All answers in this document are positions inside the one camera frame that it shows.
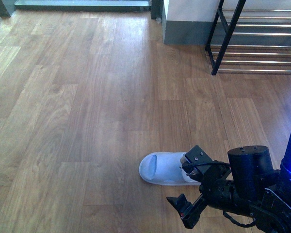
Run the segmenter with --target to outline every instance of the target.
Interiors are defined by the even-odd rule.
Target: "white slipper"
[[[200,185],[180,168],[185,152],[156,152],[147,155],[139,165],[141,178],[149,183],[169,186]]]

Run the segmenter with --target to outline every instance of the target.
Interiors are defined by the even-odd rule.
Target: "wire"
[[[237,225],[239,227],[249,228],[249,227],[254,227],[256,225],[256,222],[254,220],[252,223],[249,223],[249,224],[240,223],[240,222],[236,221],[235,219],[233,219],[233,217],[225,211],[223,211],[223,216],[228,218],[232,223],[234,223],[235,225]]]
[[[193,168],[193,167],[197,167],[197,166],[208,166],[208,165],[223,165],[223,166],[227,166],[227,167],[231,167],[230,164],[224,163],[224,162],[219,162],[219,161],[213,161],[213,162],[208,162],[208,163],[202,163],[202,164],[198,164],[198,163],[191,163],[191,164],[184,164],[182,165],[182,168]]]

